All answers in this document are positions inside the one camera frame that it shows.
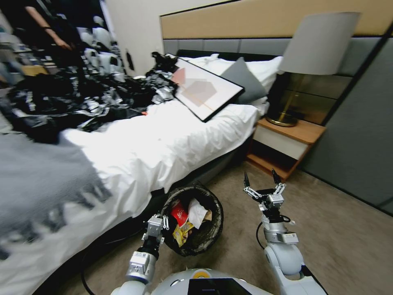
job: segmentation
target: gray blanket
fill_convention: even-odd
[[[58,231],[67,223],[65,203],[94,207],[86,193],[101,202],[110,197],[78,147],[65,139],[49,145],[24,134],[0,134],[0,240],[34,242],[40,236],[33,221]],[[0,245],[0,259],[11,251]]]

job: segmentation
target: nightstand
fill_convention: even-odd
[[[263,118],[257,123],[247,159],[266,172],[274,168],[286,180],[325,129],[301,120],[294,127],[281,127]]]

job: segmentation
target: hand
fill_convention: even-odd
[[[71,46],[69,46],[66,42],[64,42],[62,39],[60,38],[55,38],[54,39],[55,43],[57,46],[63,48],[63,49],[68,49],[68,50],[72,50]]]

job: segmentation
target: white wall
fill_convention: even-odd
[[[144,75],[154,65],[153,51],[163,53],[160,15],[224,0],[106,0],[129,75]],[[126,49],[135,72],[128,69]]]

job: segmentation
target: table lamp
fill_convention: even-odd
[[[287,114],[304,75],[336,74],[360,13],[336,12],[306,16],[285,50],[279,70],[298,73],[299,78],[284,109],[266,119],[275,125],[295,126],[297,119]]]

